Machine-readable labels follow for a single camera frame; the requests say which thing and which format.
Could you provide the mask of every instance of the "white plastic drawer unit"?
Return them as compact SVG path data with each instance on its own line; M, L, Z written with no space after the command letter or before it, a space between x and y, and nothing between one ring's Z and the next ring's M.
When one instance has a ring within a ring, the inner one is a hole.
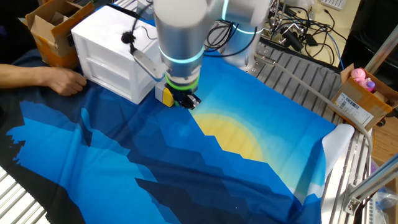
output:
M75 26L72 35L85 77L139 104L156 82L135 62L130 46L121 41L134 21L135 18L105 6ZM134 46L155 63L161 63L156 28L138 21L134 36Z

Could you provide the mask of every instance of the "barcode label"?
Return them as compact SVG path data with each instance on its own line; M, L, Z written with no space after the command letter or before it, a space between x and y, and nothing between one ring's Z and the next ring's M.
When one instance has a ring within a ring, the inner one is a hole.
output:
M346 105L347 101L344 101L343 104L340 105L340 109L343 109L344 106Z
M339 106L343 111L356 118L360 123L362 123L363 126L369 124L369 122L373 119L373 115L371 113L357 105L344 93L338 97L336 105Z
M350 98L346 98L346 101L349 103L349 104L351 104L351 105L353 105L353 107L355 107L355 109L359 109L359 106L356 104L356 103L354 103Z

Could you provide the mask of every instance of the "yellow sun graphic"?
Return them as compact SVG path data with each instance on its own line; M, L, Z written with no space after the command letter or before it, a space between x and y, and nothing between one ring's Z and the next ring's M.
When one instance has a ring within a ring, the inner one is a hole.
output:
M198 114L193 118L207 136L215 136L224 151L245 159L264 162L261 147L252 132L233 118L219 114Z

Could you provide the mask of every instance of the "blue led ring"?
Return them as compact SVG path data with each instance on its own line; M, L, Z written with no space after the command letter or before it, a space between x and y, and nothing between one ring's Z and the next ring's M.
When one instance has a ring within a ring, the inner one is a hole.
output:
M159 50L162 53L162 55L165 58L167 58L168 60L170 60L171 62L174 62L174 63L191 63L191 62L194 62L194 61L198 60L198 58L200 58L203 55L203 53L205 52L205 46L202 47L202 49L200 50L200 52L198 54L196 54L192 58L188 58L188 59L175 59L175 58L169 57L162 51L160 46L159 46Z
M223 15L221 16L221 18L222 18L223 20L225 20L225 17L226 17L226 10L227 10L227 8L228 8L228 3L229 3L229 0L224 0Z
M251 34L251 35L254 34L254 32L248 32L248 31L244 31L244 30L241 30L239 28L236 28L235 24L234 24L234 28L237 29L239 32L242 32L244 34ZM257 31L256 34L260 34L263 30L264 30L264 28L262 28L262 30L260 30L260 31Z

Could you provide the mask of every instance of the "pink toy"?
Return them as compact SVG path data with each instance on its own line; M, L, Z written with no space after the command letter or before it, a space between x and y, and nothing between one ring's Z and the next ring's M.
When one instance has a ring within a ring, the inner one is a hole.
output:
M376 84L371 81L370 78L367 78L363 81L358 82L363 88L367 89L367 91L373 91L376 87Z
M351 76L354 78L356 82L365 81L366 73L363 69L357 68L351 72Z

